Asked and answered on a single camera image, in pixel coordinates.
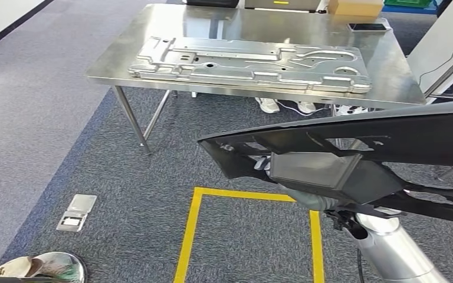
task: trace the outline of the person's feet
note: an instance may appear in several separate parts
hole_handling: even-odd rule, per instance
[[[344,115],[360,114],[360,113],[367,113],[367,112],[369,112],[369,109],[367,107],[339,105],[337,107],[336,115],[344,116]]]
[[[260,97],[256,97],[255,99],[260,104],[261,111],[265,113],[272,114],[280,111],[280,108],[278,108],[277,101],[275,99]]]
[[[304,114],[310,114],[312,112],[315,112],[317,110],[315,108],[315,104],[311,102],[306,102],[306,101],[298,101],[298,109],[303,112]]]

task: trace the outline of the yellow floor marking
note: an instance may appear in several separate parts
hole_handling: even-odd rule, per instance
[[[220,190],[210,189],[208,187],[195,187],[196,190],[200,190],[204,195],[211,196],[226,196],[231,198],[243,198],[243,199],[264,199],[264,200],[277,200],[280,202],[295,202],[295,200],[288,195],[280,195],[278,193],[255,193],[255,192],[243,192],[241,190]]]
[[[277,193],[243,192],[240,190],[221,190],[211,189],[208,187],[195,187],[193,190],[192,203],[190,204],[190,211],[188,213],[188,219],[186,221],[185,227],[185,235],[183,236],[183,243],[173,283],[185,282],[188,263],[190,261],[190,254],[192,253],[193,237],[195,236],[195,228],[197,226],[197,220],[199,218],[199,208],[201,207],[201,200],[203,195],[243,199],[275,200],[279,202],[295,202],[293,198]],[[322,236],[320,234],[319,213],[316,211],[310,211],[309,214],[311,252],[313,259],[313,282],[324,283],[324,260],[322,256]]]
[[[185,282],[186,270],[188,269],[188,261],[192,252],[193,236],[195,235],[195,227],[199,218],[199,208],[201,207],[202,192],[200,190],[193,191],[192,204],[188,212],[186,221],[185,235],[183,236],[183,244],[181,246],[180,257],[176,267],[174,283]]]
[[[313,282],[324,283],[324,256],[318,211],[310,210],[311,258],[313,260]]]

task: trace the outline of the table leg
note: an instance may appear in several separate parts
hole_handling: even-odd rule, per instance
[[[170,90],[166,90],[166,93],[164,94],[164,97],[162,97],[159,106],[157,106],[157,110],[155,110],[155,113],[153,114],[152,119],[150,120],[150,124],[148,125],[147,129],[145,130],[145,133],[143,134],[143,137],[145,139],[148,139],[150,136],[150,132],[153,129],[153,126],[155,126],[155,123],[159,119],[160,112],[162,112],[162,108],[164,108],[164,105],[166,104],[166,101],[168,100],[169,94],[171,93]]]
[[[147,144],[147,140],[145,139],[140,126],[138,125],[138,121],[136,120],[133,110],[127,101],[126,96],[124,95],[124,91],[121,87],[114,85],[113,86],[114,93],[116,94],[117,100],[119,101],[120,105],[124,109],[131,126],[133,127],[134,133],[140,142],[140,146],[143,146],[143,151],[145,154],[150,154],[150,148]]]

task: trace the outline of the metal floor plate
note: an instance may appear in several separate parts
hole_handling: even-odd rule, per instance
[[[366,93],[355,47],[150,37],[129,73],[150,80]]]

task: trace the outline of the cable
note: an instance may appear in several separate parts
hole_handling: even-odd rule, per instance
[[[298,114],[301,115],[301,116],[312,116],[313,114],[315,114],[315,113],[317,113],[317,112],[319,112],[320,110],[323,109],[323,108],[317,109],[317,110],[313,111],[312,113],[304,114],[304,113],[299,112],[299,110],[296,110],[296,109],[291,108],[291,107],[289,107],[289,106],[285,106],[283,103],[279,102],[278,100],[276,100],[276,102],[277,102],[278,104],[280,104],[282,107],[287,108],[287,109],[291,109],[292,111],[295,111],[296,113],[298,113]]]
[[[359,268],[360,283],[365,283],[364,273],[362,271],[362,253],[360,252],[359,249],[357,249],[357,267]]]
[[[436,69],[434,69],[434,70],[431,70],[431,71],[429,71],[429,72],[426,72],[426,73],[421,74],[421,75],[419,76],[419,85],[421,85],[421,79],[423,78],[424,75],[429,74],[429,73],[432,73],[432,72],[434,72],[434,71],[436,71],[436,70],[442,68],[443,65],[447,64],[447,63],[448,63],[449,61],[451,61],[452,59],[453,59],[453,52],[452,52],[451,57],[449,58],[449,60],[443,62],[442,65],[438,66],[438,67],[437,67]]]

